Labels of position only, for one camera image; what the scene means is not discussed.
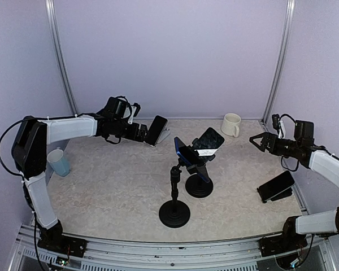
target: round black base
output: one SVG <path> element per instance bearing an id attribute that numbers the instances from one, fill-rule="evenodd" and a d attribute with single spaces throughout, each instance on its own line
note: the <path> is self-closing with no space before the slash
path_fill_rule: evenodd
<path id="1" fill-rule="evenodd" d="M 173 212 L 172 201 L 164 203 L 159 209 L 159 219 L 167 227 L 180 228 L 189 221 L 190 209 L 180 201 L 177 201 L 177 212 Z"/>
<path id="2" fill-rule="evenodd" d="M 195 198 L 205 198 L 209 196 L 214 189 L 214 183 L 205 182 L 197 174 L 190 176 L 186 181 L 186 191 Z"/>

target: smartphone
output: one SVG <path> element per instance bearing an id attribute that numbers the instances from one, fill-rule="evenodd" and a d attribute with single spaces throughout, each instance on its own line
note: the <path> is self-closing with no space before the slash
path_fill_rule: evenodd
<path id="1" fill-rule="evenodd" d="M 195 166 L 196 174 L 205 182 L 210 182 L 204 162 L 178 137 L 175 137 L 175 148 L 179 158 L 186 164 L 187 167 Z"/>
<path id="2" fill-rule="evenodd" d="M 263 203 L 276 197 L 282 192 L 286 191 L 295 184 L 293 176 L 289 171 L 276 176 L 272 180 L 257 188 Z"/>
<path id="3" fill-rule="evenodd" d="M 198 151 L 199 156 L 211 156 L 225 142 L 225 139 L 209 127 L 193 144 L 192 149 Z"/>
<path id="4" fill-rule="evenodd" d="M 157 144 L 160 134 L 162 134 L 164 128 L 166 127 L 167 121 L 167 119 L 161 116 L 156 116 L 154 118 L 145 139 L 145 142 L 148 145 L 154 147 Z"/>

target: cup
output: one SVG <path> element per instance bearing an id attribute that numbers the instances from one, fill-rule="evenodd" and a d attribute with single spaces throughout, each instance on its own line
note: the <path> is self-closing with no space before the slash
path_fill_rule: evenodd
<path id="1" fill-rule="evenodd" d="M 70 166 L 68 160 L 64 157 L 64 152 L 57 148 L 54 151 L 51 151 L 46 160 L 49 162 L 52 169 L 56 172 L 57 175 L 65 177 L 70 172 Z"/>
<path id="2" fill-rule="evenodd" d="M 222 121 L 221 131 L 228 136 L 238 137 L 240 134 L 240 122 L 241 118 L 239 115 L 234 113 L 226 114 Z"/>

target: white wall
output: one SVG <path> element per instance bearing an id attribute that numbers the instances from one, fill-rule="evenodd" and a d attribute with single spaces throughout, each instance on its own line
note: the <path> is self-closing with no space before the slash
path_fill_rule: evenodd
<path id="1" fill-rule="evenodd" d="M 260 119 L 279 53 L 286 0 L 55 1 L 80 112 L 111 95 L 139 117 Z"/>
<path id="2" fill-rule="evenodd" d="M 25 115 L 62 116 L 70 111 L 59 77 L 45 1 L 0 1 L 0 135 Z M 5 163 L 15 171 L 10 151 L 16 129 L 2 142 Z M 21 223 L 31 217 L 21 179 L 0 165 L 0 270 Z"/>
<path id="3" fill-rule="evenodd" d="M 315 144 L 339 156 L 339 1 L 297 1 L 272 113 L 313 121 Z M 293 130 L 287 132 L 292 137 Z M 324 178 L 304 167 L 294 177 L 310 213 L 339 205 L 339 189 Z M 339 236 L 331 244 L 339 263 Z"/>

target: beige marble tabletop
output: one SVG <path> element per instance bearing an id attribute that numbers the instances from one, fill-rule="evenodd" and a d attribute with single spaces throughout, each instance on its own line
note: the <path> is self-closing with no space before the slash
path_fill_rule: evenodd
<path id="1" fill-rule="evenodd" d="M 171 135 L 156 148 L 126 139 L 119 145 L 99 137 L 70 140 L 65 153 L 71 172 L 65 178 L 53 174 L 48 184 L 64 231 L 145 242 L 214 241 L 281 231 L 287 217 L 301 212 L 294 196 L 261 202 L 256 188 L 283 171 L 277 157 L 249 143 L 261 126 L 243 121 L 240 136 L 233 138 L 220 125 L 221 120 L 169 120 Z M 225 138 L 207 164 L 214 190 L 207 198 L 190 196 L 184 187 L 189 174 L 183 168 L 179 200 L 189 206 L 191 218 L 179 229 L 168 228 L 158 211 L 171 199 L 170 169 L 177 164 L 173 138 L 189 145 L 208 127 Z"/>

